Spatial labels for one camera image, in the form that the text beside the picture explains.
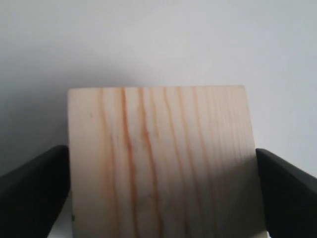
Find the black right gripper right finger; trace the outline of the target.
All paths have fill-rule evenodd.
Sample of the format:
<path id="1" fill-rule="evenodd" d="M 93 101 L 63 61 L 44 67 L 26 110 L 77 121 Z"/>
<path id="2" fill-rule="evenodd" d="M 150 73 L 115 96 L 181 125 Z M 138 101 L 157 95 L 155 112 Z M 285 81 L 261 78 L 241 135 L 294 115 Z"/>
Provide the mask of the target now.
<path id="1" fill-rule="evenodd" d="M 256 155 L 269 236 L 315 238 L 317 179 L 266 149 Z"/>

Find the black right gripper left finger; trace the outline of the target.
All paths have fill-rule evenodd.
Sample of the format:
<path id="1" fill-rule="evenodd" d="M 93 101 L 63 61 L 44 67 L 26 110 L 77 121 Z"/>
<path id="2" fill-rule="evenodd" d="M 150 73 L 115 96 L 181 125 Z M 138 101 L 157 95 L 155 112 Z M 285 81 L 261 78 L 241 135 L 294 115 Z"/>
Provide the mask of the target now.
<path id="1" fill-rule="evenodd" d="M 69 150 L 65 145 L 1 176 L 0 236 L 46 238 L 69 191 Z"/>

